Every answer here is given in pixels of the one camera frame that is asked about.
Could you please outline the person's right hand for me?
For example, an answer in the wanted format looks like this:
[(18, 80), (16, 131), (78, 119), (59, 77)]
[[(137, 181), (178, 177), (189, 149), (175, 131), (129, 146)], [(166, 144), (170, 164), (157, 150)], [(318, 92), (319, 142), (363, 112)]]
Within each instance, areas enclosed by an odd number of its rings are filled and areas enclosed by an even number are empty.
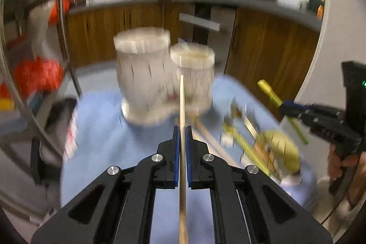
[(342, 160), (336, 152), (336, 146), (331, 144), (328, 154), (328, 175), (332, 182), (344, 177), (343, 183), (347, 187), (342, 198), (334, 199), (334, 209), (345, 205), (346, 211), (351, 211), (365, 196), (365, 151)]

